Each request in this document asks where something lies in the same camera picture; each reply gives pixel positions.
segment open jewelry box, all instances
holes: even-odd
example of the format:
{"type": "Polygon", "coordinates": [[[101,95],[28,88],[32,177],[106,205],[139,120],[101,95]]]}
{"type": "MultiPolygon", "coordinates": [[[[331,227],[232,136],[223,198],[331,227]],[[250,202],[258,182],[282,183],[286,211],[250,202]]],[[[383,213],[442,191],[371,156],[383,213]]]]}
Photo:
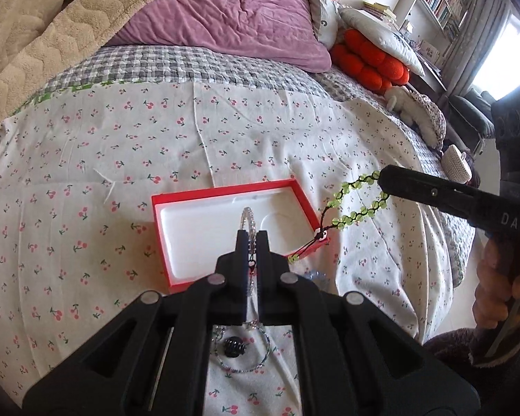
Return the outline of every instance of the open jewelry box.
{"type": "MultiPolygon", "coordinates": [[[[234,250],[245,207],[254,214],[256,230],[267,230],[271,251],[281,255],[297,252],[319,228],[294,179],[160,194],[152,202],[171,293],[212,274],[217,258],[234,250]]],[[[316,242],[301,257],[322,245],[316,242]]]]}

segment beaded bracelet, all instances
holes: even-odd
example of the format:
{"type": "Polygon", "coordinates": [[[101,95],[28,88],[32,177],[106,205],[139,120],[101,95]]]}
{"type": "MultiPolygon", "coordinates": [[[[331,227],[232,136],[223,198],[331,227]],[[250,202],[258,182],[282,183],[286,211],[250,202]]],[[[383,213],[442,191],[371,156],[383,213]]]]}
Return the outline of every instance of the beaded bracelet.
{"type": "Polygon", "coordinates": [[[343,230],[346,226],[352,225],[353,223],[362,222],[365,217],[374,217],[375,212],[378,209],[387,208],[387,199],[389,198],[389,194],[381,191],[379,194],[379,198],[372,202],[372,205],[369,208],[366,206],[362,206],[359,212],[353,211],[349,215],[343,215],[341,217],[336,217],[331,221],[331,225],[324,227],[324,217],[330,208],[338,208],[343,201],[345,195],[350,193],[352,189],[361,189],[363,184],[366,183],[369,186],[374,184],[379,179],[379,172],[372,172],[371,175],[362,174],[360,178],[352,183],[342,183],[341,189],[333,194],[333,200],[327,202],[326,207],[322,211],[322,216],[320,218],[320,231],[314,236],[309,243],[303,245],[297,252],[290,255],[287,260],[289,263],[294,263],[297,261],[301,254],[303,254],[314,242],[321,240],[325,237],[326,232],[330,228],[337,228],[339,230],[343,230]]]}

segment floor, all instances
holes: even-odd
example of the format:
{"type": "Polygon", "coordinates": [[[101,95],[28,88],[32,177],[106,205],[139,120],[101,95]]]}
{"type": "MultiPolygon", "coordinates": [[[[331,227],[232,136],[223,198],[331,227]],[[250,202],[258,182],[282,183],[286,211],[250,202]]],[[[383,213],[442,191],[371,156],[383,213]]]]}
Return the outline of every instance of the floor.
{"type": "Polygon", "coordinates": [[[476,266],[483,251],[484,245],[481,242],[480,236],[476,234],[470,258],[466,267],[466,276],[463,282],[455,289],[455,294],[452,300],[451,310],[445,317],[445,320],[437,329],[436,335],[450,332],[458,328],[476,326],[474,316],[472,314],[472,305],[474,304],[474,292],[478,284],[476,275],[476,266]]]}

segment bead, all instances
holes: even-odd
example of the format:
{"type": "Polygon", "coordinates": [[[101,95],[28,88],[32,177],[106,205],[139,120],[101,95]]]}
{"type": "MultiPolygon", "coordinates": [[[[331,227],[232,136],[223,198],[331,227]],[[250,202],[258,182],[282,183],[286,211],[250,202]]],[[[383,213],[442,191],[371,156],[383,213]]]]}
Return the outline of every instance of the bead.
{"type": "Polygon", "coordinates": [[[228,358],[237,358],[244,354],[247,346],[239,336],[231,336],[223,342],[223,352],[228,358]]]}

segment curtain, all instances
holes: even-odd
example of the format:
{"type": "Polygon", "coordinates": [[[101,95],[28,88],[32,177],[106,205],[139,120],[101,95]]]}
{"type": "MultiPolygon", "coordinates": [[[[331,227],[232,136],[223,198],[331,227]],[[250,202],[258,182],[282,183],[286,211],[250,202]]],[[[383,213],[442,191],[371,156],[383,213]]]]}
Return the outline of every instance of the curtain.
{"type": "Polygon", "coordinates": [[[439,100],[440,107],[448,96],[467,93],[510,13],[510,0],[472,0],[442,68],[441,79],[447,91],[439,100]]]}

